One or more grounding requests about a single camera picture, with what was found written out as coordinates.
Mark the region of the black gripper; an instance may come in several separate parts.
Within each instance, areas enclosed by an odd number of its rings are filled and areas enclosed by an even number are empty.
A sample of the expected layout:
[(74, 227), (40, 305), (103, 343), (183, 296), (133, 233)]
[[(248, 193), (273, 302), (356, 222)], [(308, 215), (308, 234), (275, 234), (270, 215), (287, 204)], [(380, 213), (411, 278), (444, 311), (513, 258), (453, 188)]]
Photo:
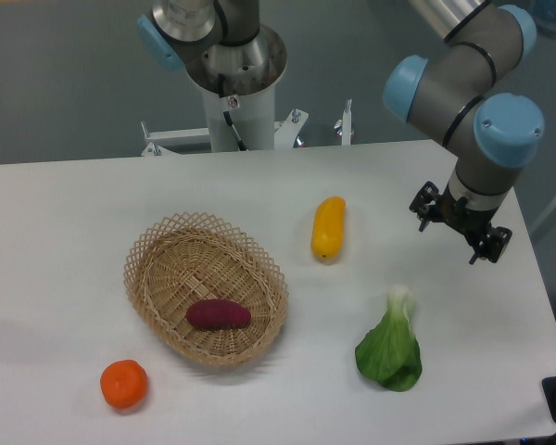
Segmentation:
[(497, 209), (473, 210), (463, 204), (463, 201), (464, 197), (453, 197), (448, 185), (441, 198), (438, 188), (428, 181), (417, 192), (409, 210), (420, 221), (420, 232), (423, 232), (429, 223), (444, 222), (463, 235), (474, 250), (469, 259), (470, 264), (475, 264), (478, 260), (497, 263), (511, 241), (512, 230), (491, 225), (490, 221)]

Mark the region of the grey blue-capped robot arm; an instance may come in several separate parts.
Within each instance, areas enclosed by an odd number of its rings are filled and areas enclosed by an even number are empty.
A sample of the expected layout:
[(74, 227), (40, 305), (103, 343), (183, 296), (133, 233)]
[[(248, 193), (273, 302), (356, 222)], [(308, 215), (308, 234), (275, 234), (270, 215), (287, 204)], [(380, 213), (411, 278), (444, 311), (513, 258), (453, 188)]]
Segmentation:
[[(492, 218), (545, 131), (539, 107), (492, 87), (530, 53), (537, 28), (517, 6), (489, 1), (417, 1), (449, 47), (431, 62), (404, 58), (385, 82), (385, 107), (452, 153), (444, 190), (425, 184), (410, 209), (422, 225), (461, 234), (475, 260), (496, 262), (512, 233)], [(287, 61), (282, 38), (259, 19), (256, 1), (156, 1), (137, 21), (152, 57), (185, 70), (200, 90), (211, 148), (291, 148), (300, 118), (274, 119), (274, 88)]]

